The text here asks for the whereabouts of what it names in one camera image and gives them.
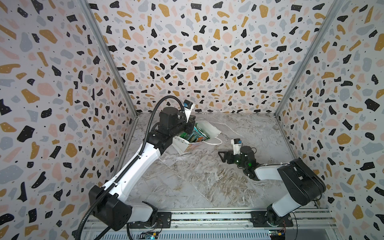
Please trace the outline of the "yellow green Fox's candy bag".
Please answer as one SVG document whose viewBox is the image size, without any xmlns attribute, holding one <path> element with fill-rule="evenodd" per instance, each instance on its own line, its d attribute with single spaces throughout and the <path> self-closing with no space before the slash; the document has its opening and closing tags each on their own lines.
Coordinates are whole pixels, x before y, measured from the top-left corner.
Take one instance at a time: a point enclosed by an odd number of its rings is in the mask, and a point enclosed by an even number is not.
<svg viewBox="0 0 384 240">
<path fill-rule="evenodd" d="M 191 134 L 182 133 L 180 135 L 180 138 L 188 141 L 189 143 L 196 143 L 200 137 L 200 134 L 197 132 L 192 132 Z"/>
</svg>

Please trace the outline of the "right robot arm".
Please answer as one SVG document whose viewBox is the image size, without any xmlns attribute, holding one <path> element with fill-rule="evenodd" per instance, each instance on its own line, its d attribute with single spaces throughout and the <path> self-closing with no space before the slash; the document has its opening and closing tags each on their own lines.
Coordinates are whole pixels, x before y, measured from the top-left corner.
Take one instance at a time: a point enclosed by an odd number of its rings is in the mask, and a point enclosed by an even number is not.
<svg viewBox="0 0 384 240">
<path fill-rule="evenodd" d="M 223 163 L 235 164 L 245 176 L 254 181 L 275 180 L 284 183 L 288 193 L 267 207 L 265 214 L 253 220 L 255 224 L 278 227 L 291 212 L 315 201 L 326 191 L 324 182 L 303 162 L 294 159 L 288 163 L 262 165 L 256 162 L 255 152 L 249 146 L 234 146 L 232 151 L 219 151 Z"/>
</svg>

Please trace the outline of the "white paper gift bag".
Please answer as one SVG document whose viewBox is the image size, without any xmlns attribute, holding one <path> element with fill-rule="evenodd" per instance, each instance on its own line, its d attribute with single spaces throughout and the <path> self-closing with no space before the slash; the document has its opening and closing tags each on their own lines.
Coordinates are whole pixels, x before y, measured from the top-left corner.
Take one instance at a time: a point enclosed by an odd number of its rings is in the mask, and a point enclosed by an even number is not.
<svg viewBox="0 0 384 240">
<path fill-rule="evenodd" d="M 172 146 L 180 155 L 183 155 L 205 145 L 221 145 L 223 141 L 218 138 L 220 134 L 221 131 L 210 122 L 197 121 L 192 133 L 183 132 L 177 135 L 173 138 Z"/>
</svg>

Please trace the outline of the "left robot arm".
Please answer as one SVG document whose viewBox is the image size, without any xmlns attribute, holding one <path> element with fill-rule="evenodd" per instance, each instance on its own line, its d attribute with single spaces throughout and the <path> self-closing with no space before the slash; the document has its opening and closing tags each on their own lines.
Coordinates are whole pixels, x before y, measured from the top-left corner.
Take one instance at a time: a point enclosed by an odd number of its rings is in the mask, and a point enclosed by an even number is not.
<svg viewBox="0 0 384 240">
<path fill-rule="evenodd" d="M 102 187 L 94 186 L 89 193 L 90 203 L 97 199 L 100 203 L 92 210 L 92 215 L 106 224 L 109 229 L 118 231 L 126 224 L 141 222 L 151 228 L 157 223 L 158 208 L 147 202 L 133 203 L 127 199 L 141 176 L 165 150 L 172 145 L 173 138 L 194 130 L 196 117 L 194 104 L 184 103 L 184 109 L 164 108 L 155 125 L 149 124 L 149 132 L 136 155 L 111 180 Z"/>
</svg>

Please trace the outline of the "red green Fox's candy bag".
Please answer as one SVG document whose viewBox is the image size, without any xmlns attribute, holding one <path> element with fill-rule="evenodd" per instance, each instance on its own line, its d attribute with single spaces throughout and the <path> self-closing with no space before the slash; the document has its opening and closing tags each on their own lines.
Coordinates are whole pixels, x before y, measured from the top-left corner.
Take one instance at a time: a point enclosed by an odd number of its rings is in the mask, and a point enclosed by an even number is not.
<svg viewBox="0 0 384 240">
<path fill-rule="evenodd" d="M 199 133 L 200 136 L 201 136 L 197 142 L 206 141 L 206 140 L 209 140 L 209 139 L 210 139 L 209 135 L 208 135 L 207 133 L 205 133 L 205 132 L 202 130 L 202 128 L 198 126 L 198 124 L 196 124 L 196 125 L 194 126 L 194 131 L 193 131 L 193 132 L 197 132 L 197 133 Z"/>
</svg>

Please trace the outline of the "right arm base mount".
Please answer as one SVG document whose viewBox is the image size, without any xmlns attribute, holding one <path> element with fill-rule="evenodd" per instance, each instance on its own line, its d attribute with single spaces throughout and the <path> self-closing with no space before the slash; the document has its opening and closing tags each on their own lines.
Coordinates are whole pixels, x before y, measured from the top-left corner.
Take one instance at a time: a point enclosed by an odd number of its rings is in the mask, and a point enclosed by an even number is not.
<svg viewBox="0 0 384 240">
<path fill-rule="evenodd" d="M 282 228 L 294 226 L 292 218 L 289 215 L 279 217 L 272 211 L 252 211 L 250 222 L 255 228 Z"/>
</svg>

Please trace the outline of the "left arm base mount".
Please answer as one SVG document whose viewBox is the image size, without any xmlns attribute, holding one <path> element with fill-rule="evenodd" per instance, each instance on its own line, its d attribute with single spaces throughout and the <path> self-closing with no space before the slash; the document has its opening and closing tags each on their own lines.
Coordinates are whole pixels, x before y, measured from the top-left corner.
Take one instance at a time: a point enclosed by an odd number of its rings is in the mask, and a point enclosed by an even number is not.
<svg viewBox="0 0 384 240">
<path fill-rule="evenodd" d="M 169 229 L 171 227 L 172 212 L 156 212 L 152 213 L 149 220 L 146 222 L 129 223 L 131 229 Z"/>
</svg>

